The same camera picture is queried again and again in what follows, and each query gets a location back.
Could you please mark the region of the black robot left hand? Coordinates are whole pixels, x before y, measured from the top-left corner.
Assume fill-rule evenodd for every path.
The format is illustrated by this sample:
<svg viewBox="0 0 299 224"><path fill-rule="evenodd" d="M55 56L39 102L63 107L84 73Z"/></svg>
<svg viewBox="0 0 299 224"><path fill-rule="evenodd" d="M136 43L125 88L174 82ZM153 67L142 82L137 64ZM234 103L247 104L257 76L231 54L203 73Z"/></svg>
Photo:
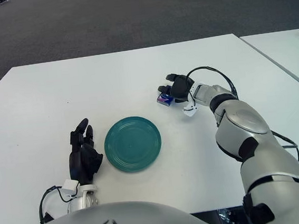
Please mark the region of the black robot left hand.
<svg viewBox="0 0 299 224"><path fill-rule="evenodd" d="M69 156L69 171L72 180L81 186L93 184L94 175L103 161L103 154L94 148L93 127L84 118L74 131L70 133L72 151Z"/></svg>

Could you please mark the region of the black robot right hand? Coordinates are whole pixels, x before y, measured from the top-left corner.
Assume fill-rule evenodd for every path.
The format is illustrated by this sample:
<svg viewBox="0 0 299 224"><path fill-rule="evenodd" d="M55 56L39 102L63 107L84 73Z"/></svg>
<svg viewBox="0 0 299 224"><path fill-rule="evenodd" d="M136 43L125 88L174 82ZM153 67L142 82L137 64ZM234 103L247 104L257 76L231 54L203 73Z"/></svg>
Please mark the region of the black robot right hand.
<svg viewBox="0 0 299 224"><path fill-rule="evenodd" d="M166 76L166 80L173 82L173 85L161 85L158 87L158 91L172 96L176 103L187 102L190 88L194 84L193 79L186 78L185 75L169 74Z"/></svg>

